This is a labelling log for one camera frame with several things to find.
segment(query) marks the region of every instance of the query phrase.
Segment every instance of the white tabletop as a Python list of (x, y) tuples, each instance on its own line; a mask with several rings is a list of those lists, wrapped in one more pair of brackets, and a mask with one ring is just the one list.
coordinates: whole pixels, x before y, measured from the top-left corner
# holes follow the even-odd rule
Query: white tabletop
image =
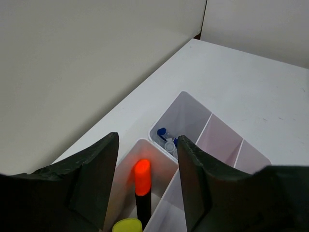
[(182, 90), (272, 164), (309, 165), (309, 70), (194, 39), (55, 162), (116, 131), (119, 163)]

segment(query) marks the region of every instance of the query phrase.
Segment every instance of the blue cap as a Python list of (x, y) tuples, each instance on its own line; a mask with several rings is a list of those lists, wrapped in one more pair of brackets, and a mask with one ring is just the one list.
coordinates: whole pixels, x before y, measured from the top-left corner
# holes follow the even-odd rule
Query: blue cap
[(160, 128), (158, 129), (158, 131), (156, 132), (158, 135), (165, 135), (166, 133), (166, 129), (163, 127), (163, 128)]

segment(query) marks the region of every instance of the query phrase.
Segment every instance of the orange and black marker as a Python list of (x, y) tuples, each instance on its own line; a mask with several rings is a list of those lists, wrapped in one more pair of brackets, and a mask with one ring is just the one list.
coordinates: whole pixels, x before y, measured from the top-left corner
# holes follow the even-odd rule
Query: orange and black marker
[(137, 162), (134, 176), (137, 218), (144, 230), (151, 217), (151, 175), (150, 162), (147, 159)]

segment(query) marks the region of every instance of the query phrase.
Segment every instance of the divided storage container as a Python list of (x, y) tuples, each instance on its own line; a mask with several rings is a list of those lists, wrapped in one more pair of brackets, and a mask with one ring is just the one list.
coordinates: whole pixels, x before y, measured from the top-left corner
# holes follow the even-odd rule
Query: divided storage container
[(152, 217), (144, 232), (185, 232), (186, 223), (178, 161), (164, 150), (156, 132), (166, 128), (175, 137), (186, 135), (202, 150), (247, 173), (270, 161), (190, 94), (181, 92), (150, 128), (149, 141), (140, 139), (116, 167), (104, 230), (124, 218), (136, 218), (133, 167), (149, 159), (152, 170)]

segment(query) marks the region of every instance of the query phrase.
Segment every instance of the yellow lid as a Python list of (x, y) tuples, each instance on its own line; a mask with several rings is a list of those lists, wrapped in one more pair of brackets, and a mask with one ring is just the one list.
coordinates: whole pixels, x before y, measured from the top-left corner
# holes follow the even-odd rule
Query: yellow lid
[(143, 232), (141, 222), (137, 218), (126, 218), (117, 222), (112, 232)]

